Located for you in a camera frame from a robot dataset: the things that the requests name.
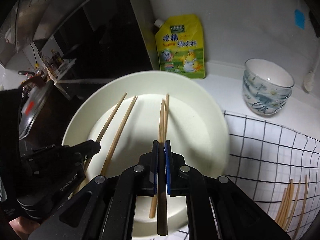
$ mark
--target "bottle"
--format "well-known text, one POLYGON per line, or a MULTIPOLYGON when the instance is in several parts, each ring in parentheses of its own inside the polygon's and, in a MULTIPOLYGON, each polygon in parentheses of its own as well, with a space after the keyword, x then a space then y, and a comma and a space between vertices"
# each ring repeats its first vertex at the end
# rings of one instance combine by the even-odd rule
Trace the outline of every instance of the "bottle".
POLYGON ((61 55, 58 51, 55 51, 52 49, 51 52, 52 52, 52 59, 55 61, 57 67, 59 67, 64 62, 64 60, 61 58, 61 55))
POLYGON ((50 73, 52 74, 52 76, 57 77, 57 74, 55 73, 56 68, 54 67, 54 65, 52 64, 52 59, 50 59, 47 56, 44 56, 42 58, 43 63, 45 64, 45 66, 47 67, 47 69, 50 71, 50 73))
POLYGON ((42 69, 40 69, 39 63, 35 63, 35 67, 36 67, 36 74, 40 73, 42 69))

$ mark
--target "chopstick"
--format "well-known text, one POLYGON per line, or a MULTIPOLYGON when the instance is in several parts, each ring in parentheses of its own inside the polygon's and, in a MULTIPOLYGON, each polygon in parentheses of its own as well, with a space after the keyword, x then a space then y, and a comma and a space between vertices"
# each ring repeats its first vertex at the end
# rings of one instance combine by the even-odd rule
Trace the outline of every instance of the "chopstick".
POLYGON ((288 228, 290 226, 290 223, 291 223, 291 220, 292 220, 292 217, 293 217, 293 214, 294 214, 294 211, 296 210, 296 206, 297 206, 297 202, 298 202, 298 195, 299 195, 299 190, 300 190, 300 185, 301 185, 301 180, 299 180, 298 189, 297 189, 297 192, 296 192, 296 197, 294 199, 294 203, 293 203, 293 207, 291 209, 290 217, 289 217, 289 219, 287 221, 287 224, 284 227, 284 231, 288 230, 288 228))
POLYGON ((290 179, 290 185, 289 185, 289 190, 287 191, 287 203, 286 203, 286 206, 285 206, 285 209, 284 209, 284 212, 283 212, 283 216, 282 216, 282 219, 281 219, 281 222, 280 222, 280 226, 281 228, 284 228, 284 225, 285 225, 285 222, 287 220, 287 217, 288 217, 288 213, 289 213, 289 209, 290 209, 290 206, 291 206, 291 202, 292 202, 292 195, 293 195, 293 190, 294 190, 294 186, 293 186, 293 180, 290 179))
POLYGON ((303 218, 304 208, 306 206, 307 194, 308 194, 308 178, 307 178, 307 175, 305 176, 304 182, 305 182, 305 184, 304 184, 304 198, 303 198, 303 203, 302 203, 301 216, 299 218, 299 222, 298 222, 296 231, 294 232, 294 235, 292 237, 292 240, 295 240, 295 238, 296 238, 296 236, 298 234, 298 231, 299 231, 299 228, 300 228, 300 225, 301 225, 301 222, 302 222, 302 218, 303 218))
POLYGON ((282 209, 283 209, 283 205, 284 205, 284 200, 285 200, 285 197, 286 197, 286 193, 287 193, 287 188, 285 188, 284 191, 283 191, 281 204, 280 204, 280 207, 279 207, 279 209, 278 209, 278 213, 277 213, 277 216, 276 216, 276 219, 275 219, 275 222, 276 222, 277 224, 279 224, 279 218, 280 218, 281 211, 282 211, 282 209))
MULTIPOLYGON (((106 132, 109 124, 111 123, 113 117, 115 116, 116 112, 118 111, 120 105, 122 104, 122 102, 123 102, 123 100, 125 99, 126 96, 127 96, 127 93, 124 93, 123 96, 120 98, 118 104, 116 105, 115 109, 113 109, 111 115, 109 116, 109 118, 108 118, 108 120, 106 121, 106 123, 104 124, 101 132, 99 133, 99 135, 98 135, 98 137, 97 137, 97 139, 96 139, 96 142, 98 142, 98 143, 101 142, 101 139, 102 139, 102 137, 104 136, 104 134, 105 134, 105 132, 106 132)), ((87 159, 87 160, 85 161, 85 163, 84 163, 84 173, 86 173, 86 171, 87 171, 87 169, 88 169, 88 166, 89 166, 89 164, 90 164, 90 162, 91 162, 91 159, 92 159, 92 158, 89 158, 89 159, 87 159)), ((73 191, 73 194, 72 194, 73 196, 79 191, 80 185, 79 185, 78 187, 76 187, 76 189, 73 191)))
POLYGON ((164 142, 167 138, 168 117, 169 117, 169 94, 166 94, 165 104, 164 104, 164 142))
POLYGON ((121 99, 119 100, 118 104, 116 105, 115 109, 113 109, 111 115, 109 116, 108 120, 106 121, 105 125, 103 126, 101 132, 99 133, 96 142, 101 142, 102 137, 104 136, 109 124, 111 123, 113 117, 115 116, 116 112, 118 111, 121 103, 123 102, 124 98, 126 97, 127 93, 124 93, 121 99))
MULTIPOLYGON (((166 96, 165 96, 165 105, 164 105, 164 141, 165 141, 166 136, 167 136, 168 115, 169 115, 169 94, 166 94, 166 96)), ((159 136, 158 136, 158 141, 159 142, 160 142, 160 126, 161 126, 161 124, 159 124, 159 136)), ((149 218, 154 218, 156 216, 157 201, 158 201, 157 195, 154 195, 152 197, 152 200, 151 200, 149 218)))
POLYGON ((116 133, 116 135, 115 135, 115 137, 114 137, 114 139, 113 139, 113 142, 112 142, 112 144, 111 144, 111 146, 110 146, 108 155, 107 155, 106 160, 105 160, 105 162, 104 162, 104 164, 103 164, 103 167, 102 167, 102 169, 101 169, 100 175, 105 175, 106 172, 107 172, 108 166, 109 166, 109 164, 110 164, 110 161, 111 161, 111 158, 112 158, 112 156, 113 156, 113 153, 114 153, 115 150, 116 150, 116 146, 117 146, 117 144, 118 144, 119 138, 120 138, 121 133, 122 133, 122 131, 123 131, 124 125, 126 124, 126 122, 127 122, 127 120, 128 120, 128 117, 129 117, 129 115, 130 115, 130 113, 131 113, 131 110, 132 110, 135 102, 137 101, 137 98, 138 98, 137 96, 134 96, 134 97, 133 97, 133 99, 132 99, 132 101, 131 101, 131 103, 130 103, 130 105, 129 105, 129 107, 128 107, 128 110, 127 110, 127 112, 125 113, 125 115, 124 115, 124 117, 123 117, 123 119, 122 119, 122 122, 121 122, 121 124, 120 124, 120 126, 119 126, 119 128, 118 128, 118 130, 117 130, 117 133, 116 133))
POLYGON ((158 217, 157 233, 160 236, 168 234, 167 217, 167 186, 165 174, 165 155, 164 155, 164 100, 161 102, 160 125, 159 125, 159 153, 158 153, 158 180, 157 180, 157 198, 158 198, 158 217))
POLYGON ((278 220, 278 225, 279 226, 282 225, 282 220, 283 220, 283 217, 284 217, 285 210, 287 208, 289 195, 290 195, 290 184, 287 187, 287 192, 285 193, 285 197, 284 197, 284 203, 283 203, 283 206, 282 206, 282 210, 280 212, 280 216, 279 216, 279 220, 278 220))

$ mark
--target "white wall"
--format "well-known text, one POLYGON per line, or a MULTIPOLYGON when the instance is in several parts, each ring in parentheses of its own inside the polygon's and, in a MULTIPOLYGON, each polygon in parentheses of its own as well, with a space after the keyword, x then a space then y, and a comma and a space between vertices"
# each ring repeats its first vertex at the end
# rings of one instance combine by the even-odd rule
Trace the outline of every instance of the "white wall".
MULTIPOLYGON (((44 66, 44 63, 42 62, 41 58, 39 57, 37 47, 35 46, 34 43, 31 43, 31 46, 28 45, 23 49, 24 54, 26 55, 27 59, 29 60, 29 62, 33 66, 35 65, 36 62, 39 63, 40 65, 44 66), (35 51, 36 59, 35 59, 35 55, 33 54, 33 50, 32 50, 31 46, 33 47, 33 49, 35 51)), ((42 48, 41 52, 43 55, 51 58, 52 57, 52 52, 51 52, 52 49, 54 49, 55 51, 58 51, 60 53, 60 55, 63 56, 63 53, 62 53, 60 47, 58 46, 58 44, 53 36, 50 37, 50 39, 47 41, 47 43, 42 48)))
POLYGON ((207 77, 196 80, 216 100, 222 110, 247 114, 281 124, 310 137, 320 139, 320 100, 297 87, 285 107, 276 114, 259 116, 242 99, 243 69, 231 65, 207 63, 207 77))
POLYGON ((0 84, 7 90, 17 88, 22 81, 27 79, 26 76, 17 74, 19 70, 34 71, 23 50, 10 59, 6 68, 0 64, 0 84))
MULTIPOLYGON (((243 67, 253 57, 287 69, 302 86, 316 57, 318 39, 303 0, 151 0, 156 18, 196 14, 204 28, 205 59, 243 67), (305 30, 294 22, 294 11, 305 16, 305 30)), ((314 93, 320 98, 320 73, 314 93)))

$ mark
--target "pan lid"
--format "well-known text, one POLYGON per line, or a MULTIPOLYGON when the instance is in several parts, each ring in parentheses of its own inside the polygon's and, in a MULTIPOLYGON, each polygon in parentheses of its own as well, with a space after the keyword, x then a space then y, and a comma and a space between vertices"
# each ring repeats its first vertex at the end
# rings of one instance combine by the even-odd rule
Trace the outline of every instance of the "pan lid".
POLYGON ((19 139, 25 138, 40 113, 44 103, 53 88, 53 80, 49 80, 44 87, 34 87, 29 93, 29 99, 21 111, 21 121, 19 124, 19 139))

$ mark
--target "kitchen counter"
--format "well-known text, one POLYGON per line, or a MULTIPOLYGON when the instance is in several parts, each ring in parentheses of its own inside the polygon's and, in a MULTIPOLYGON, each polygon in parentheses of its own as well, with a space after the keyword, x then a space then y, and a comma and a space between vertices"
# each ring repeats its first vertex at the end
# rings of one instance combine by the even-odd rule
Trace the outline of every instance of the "kitchen counter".
POLYGON ((267 119, 269 122, 320 139, 319 99, 294 86, 292 96, 281 111, 270 116, 259 116, 252 112, 242 99, 243 71, 244 66, 208 62, 206 64, 206 78, 196 80, 196 82, 207 90, 222 110, 267 119))

